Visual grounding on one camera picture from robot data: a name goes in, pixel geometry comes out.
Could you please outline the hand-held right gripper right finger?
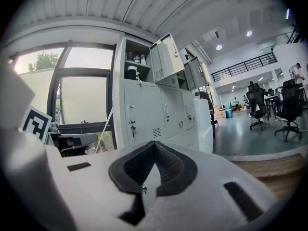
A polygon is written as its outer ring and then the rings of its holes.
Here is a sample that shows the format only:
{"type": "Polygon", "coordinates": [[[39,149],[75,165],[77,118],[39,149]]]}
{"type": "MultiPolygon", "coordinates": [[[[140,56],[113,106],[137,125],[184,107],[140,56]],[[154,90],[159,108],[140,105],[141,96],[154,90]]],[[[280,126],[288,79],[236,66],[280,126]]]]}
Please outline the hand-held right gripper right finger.
{"type": "Polygon", "coordinates": [[[277,202],[262,182],[215,154],[156,142],[154,163],[161,184],[147,231],[233,231],[277,202]]]}

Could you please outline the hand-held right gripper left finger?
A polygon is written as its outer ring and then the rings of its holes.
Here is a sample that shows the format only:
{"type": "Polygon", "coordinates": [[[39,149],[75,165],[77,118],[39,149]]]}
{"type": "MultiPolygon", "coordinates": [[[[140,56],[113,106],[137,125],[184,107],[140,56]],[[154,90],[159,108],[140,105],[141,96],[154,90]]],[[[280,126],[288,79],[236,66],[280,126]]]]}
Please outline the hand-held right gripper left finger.
{"type": "Polygon", "coordinates": [[[46,146],[50,228],[58,231],[153,231],[143,200],[152,164],[144,160],[151,146],[101,154],[62,157],[46,146]]]}

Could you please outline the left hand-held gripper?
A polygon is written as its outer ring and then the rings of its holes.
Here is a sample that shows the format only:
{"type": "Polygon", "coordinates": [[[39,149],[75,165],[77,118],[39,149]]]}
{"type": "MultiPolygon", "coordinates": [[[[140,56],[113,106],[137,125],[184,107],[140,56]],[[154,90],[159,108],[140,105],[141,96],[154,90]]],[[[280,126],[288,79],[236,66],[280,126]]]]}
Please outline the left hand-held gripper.
{"type": "MultiPolygon", "coordinates": [[[[54,145],[52,137],[60,135],[59,125],[52,122],[52,117],[31,105],[24,114],[21,130],[35,135],[46,145],[54,145]]],[[[85,155],[96,141],[95,133],[61,135],[59,151],[62,157],[85,155]]]]}

